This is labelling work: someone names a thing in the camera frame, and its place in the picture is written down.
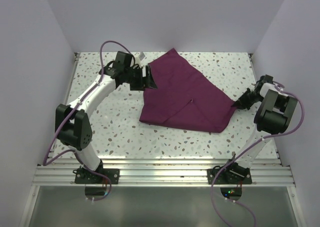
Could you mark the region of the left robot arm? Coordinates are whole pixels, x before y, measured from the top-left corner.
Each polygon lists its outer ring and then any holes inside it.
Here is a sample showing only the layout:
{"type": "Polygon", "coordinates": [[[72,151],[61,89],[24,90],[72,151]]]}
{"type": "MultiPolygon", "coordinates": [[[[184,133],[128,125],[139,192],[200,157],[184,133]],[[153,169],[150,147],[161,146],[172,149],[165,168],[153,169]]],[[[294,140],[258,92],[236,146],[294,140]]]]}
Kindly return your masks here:
{"type": "Polygon", "coordinates": [[[131,53],[119,51],[114,60],[102,64],[94,82],[78,98],[69,104],[60,104],[55,110],[55,139],[75,153],[80,164],[88,169],[87,179],[95,184],[103,180],[104,171],[91,145],[90,117],[122,84],[129,84],[132,91],[157,88],[149,65],[141,66],[131,53]]]}

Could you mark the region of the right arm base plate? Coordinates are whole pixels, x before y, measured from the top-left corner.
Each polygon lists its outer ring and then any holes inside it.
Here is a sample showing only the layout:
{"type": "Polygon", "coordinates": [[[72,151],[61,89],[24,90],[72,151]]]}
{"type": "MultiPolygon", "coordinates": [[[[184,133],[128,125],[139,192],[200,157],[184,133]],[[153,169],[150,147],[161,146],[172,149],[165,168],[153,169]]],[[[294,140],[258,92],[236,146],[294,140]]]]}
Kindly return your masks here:
{"type": "MultiPolygon", "coordinates": [[[[216,174],[218,173],[219,169],[213,169],[209,168],[206,170],[207,174],[207,181],[208,184],[211,185],[216,174]]],[[[252,184],[252,178],[251,177],[241,177],[234,173],[222,172],[214,181],[214,185],[237,185],[237,184],[243,184],[243,185],[250,185],[252,184]]]]}

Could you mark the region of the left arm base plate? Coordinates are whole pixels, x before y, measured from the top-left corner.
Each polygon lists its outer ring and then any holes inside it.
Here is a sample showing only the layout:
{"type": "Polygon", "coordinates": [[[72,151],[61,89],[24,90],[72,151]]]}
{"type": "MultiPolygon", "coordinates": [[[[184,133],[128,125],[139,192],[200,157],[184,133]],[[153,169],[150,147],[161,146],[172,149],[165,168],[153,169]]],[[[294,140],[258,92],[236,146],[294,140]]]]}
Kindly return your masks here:
{"type": "Polygon", "coordinates": [[[75,174],[75,184],[106,184],[107,180],[105,177],[103,177],[106,176],[109,179],[108,183],[117,185],[120,178],[120,170],[116,168],[104,168],[99,174],[91,173],[84,168],[78,168],[74,169],[72,173],[75,174]]]}

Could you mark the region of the purple cloth mat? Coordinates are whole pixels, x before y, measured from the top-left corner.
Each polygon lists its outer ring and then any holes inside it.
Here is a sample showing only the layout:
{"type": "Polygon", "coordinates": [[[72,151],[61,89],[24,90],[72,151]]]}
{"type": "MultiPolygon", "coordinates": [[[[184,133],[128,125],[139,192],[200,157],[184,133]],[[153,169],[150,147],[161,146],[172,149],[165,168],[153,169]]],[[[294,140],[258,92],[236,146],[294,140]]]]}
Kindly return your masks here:
{"type": "Polygon", "coordinates": [[[150,64],[157,89],[147,88],[140,122],[190,131],[221,133],[236,108],[173,48],[150,64]]]}

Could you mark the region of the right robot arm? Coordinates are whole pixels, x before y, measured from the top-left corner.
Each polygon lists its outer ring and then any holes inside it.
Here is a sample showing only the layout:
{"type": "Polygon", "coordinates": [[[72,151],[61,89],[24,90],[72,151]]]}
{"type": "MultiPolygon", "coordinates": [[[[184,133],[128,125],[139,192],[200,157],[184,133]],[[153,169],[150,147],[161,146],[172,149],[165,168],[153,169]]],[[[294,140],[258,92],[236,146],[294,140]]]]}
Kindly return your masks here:
{"type": "Polygon", "coordinates": [[[271,138],[284,135],[288,129],[298,100],[282,90],[282,87],[274,83],[257,84],[253,91],[248,89],[236,101],[235,105],[241,108],[250,108],[252,103],[261,104],[254,116],[255,127],[251,136],[240,152],[228,161],[228,167],[222,172],[227,183],[247,178],[253,161],[265,145],[271,138]]]}

